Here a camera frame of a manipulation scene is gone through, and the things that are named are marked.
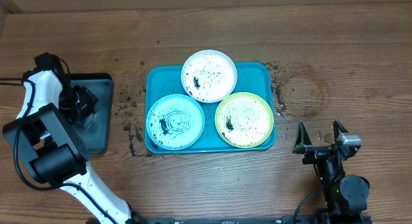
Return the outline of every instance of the teal tray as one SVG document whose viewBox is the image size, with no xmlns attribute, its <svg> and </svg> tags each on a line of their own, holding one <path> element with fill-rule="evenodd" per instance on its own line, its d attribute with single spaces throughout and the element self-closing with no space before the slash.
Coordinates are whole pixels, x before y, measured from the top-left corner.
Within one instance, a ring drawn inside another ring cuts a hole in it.
<svg viewBox="0 0 412 224">
<path fill-rule="evenodd" d="M 274 112 L 272 101 L 272 90 L 270 89 L 270 75 L 266 67 L 258 62 L 242 62 L 235 63 L 238 70 L 238 81 L 233 93 L 250 92 L 254 93 L 269 104 L 272 112 Z M 179 66 L 158 66 L 153 68 L 148 76 L 146 83 L 146 111 L 160 98 L 171 94 L 187 95 L 180 80 L 180 73 L 183 65 Z M 273 131 L 269 138 L 261 145 L 253 148 L 238 148 L 226 143 L 219 135 L 214 125 L 214 114 L 219 105 L 219 102 L 207 104 L 199 102 L 203 112 L 205 113 L 205 128 L 199 140 L 192 146 L 171 151 L 162 149 L 151 141 L 147 129 L 145 127 L 144 143 L 148 150 L 155 154 L 182 154 L 182 153 L 220 153 L 220 152 L 235 152 L 235 151 L 256 151 L 270 148 L 276 140 L 276 124 L 273 126 Z"/>
</svg>

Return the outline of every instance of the plate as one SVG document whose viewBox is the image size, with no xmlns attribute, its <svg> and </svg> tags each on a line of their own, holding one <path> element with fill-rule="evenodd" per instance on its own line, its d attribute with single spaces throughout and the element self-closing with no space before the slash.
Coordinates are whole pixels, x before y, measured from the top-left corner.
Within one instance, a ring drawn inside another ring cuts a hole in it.
<svg viewBox="0 0 412 224">
<path fill-rule="evenodd" d="M 157 100 L 146 118 L 150 139 L 159 147 L 180 150 L 195 143 L 205 127 L 200 105 L 187 95 L 167 95 Z"/>
<path fill-rule="evenodd" d="M 262 144 L 271 134 L 274 116 L 261 97 L 248 92 L 234 93 L 218 106 L 214 122 L 219 135 L 234 147 Z"/>
<path fill-rule="evenodd" d="M 216 50 L 202 50 L 191 55 L 182 68 L 186 93 L 199 102 L 219 102 L 229 96 L 238 79 L 233 61 Z"/>
</svg>

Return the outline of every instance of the water stain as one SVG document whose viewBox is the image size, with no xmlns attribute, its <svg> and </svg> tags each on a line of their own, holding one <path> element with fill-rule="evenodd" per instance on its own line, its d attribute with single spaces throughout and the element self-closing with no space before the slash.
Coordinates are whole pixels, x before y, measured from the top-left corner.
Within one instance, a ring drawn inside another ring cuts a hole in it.
<svg viewBox="0 0 412 224">
<path fill-rule="evenodd" d="M 335 137 L 333 137 L 333 134 L 328 133 L 328 134 L 323 136 L 323 141 L 325 141 L 328 144 L 331 144 L 331 143 L 333 143 L 333 141 L 335 141 Z"/>
<path fill-rule="evenodd" d="M 276 112 L 295 118 L 315 117 L 328 107 L 328 81 L 313 66 L 304 64 L 280 65 L 279 61 L 263 63 L 272 76 L 276 94 Z"/>
</svg>

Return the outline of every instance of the wood grain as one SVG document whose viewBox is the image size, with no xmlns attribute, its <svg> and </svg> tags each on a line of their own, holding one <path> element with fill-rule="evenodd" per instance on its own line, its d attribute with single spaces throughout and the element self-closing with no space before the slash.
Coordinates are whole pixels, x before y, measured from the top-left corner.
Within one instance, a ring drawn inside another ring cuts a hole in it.
<svg viewBox="0 0 412 224">
<path fill-rule="evenodd" d="M 333 119 L 339 118 L 363 140 L 344 168 L 371 183 L 366 214 L 374 223 L 409 223 L 411 14 L 409 3 L 11 14 L 0 39 L 0 77 L 20 77 L 45 51 L 62 57 L 75 73 L 109 72 L 115 83 L 109 148 L 91 163 L 108 187 L 145 217 L 292 214 L 319 187 L 313 167 L 301 165 L 302 156 L 291 153 L 297 123 L 303 120 L 312 142 L 323 145 L 330 142 Z M 150 69 L 183 64 L 208 48 L 235 62 L 267 66 L 275 107 L 285 116 L 276 116 L 275 144 L 264 152 L 151 157 L 134 138 L 141 156 L 132 157 L 123 126 L 130 123 L 133 133 L 135 125 L 144 127 Z M 22 88 L 2 87 L 1 126 L 16 117 L 23 95 Z M 318 133 L 324 142 L 317 140 Z M 93 218 L 62 191 L 25 187 L 3 137 L 0 168 L 1 223 Z M 322 206 L 316 197 L 301 212 Z"/>
</svg>

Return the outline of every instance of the green plate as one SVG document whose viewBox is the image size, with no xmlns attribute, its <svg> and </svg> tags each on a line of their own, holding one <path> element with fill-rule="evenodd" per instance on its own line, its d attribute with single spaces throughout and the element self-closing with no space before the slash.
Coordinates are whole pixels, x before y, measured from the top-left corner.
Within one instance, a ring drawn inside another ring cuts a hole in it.
<svg viewBox="0 0 412 224">
<path fill-rule="evenodd" d="M 214 123 L 219 135 L 234 147 L 251 148 L 271 134 L 274 116 L 261 97 L 248 92 L 229 95 L 219 104 Z"/>
</svg>

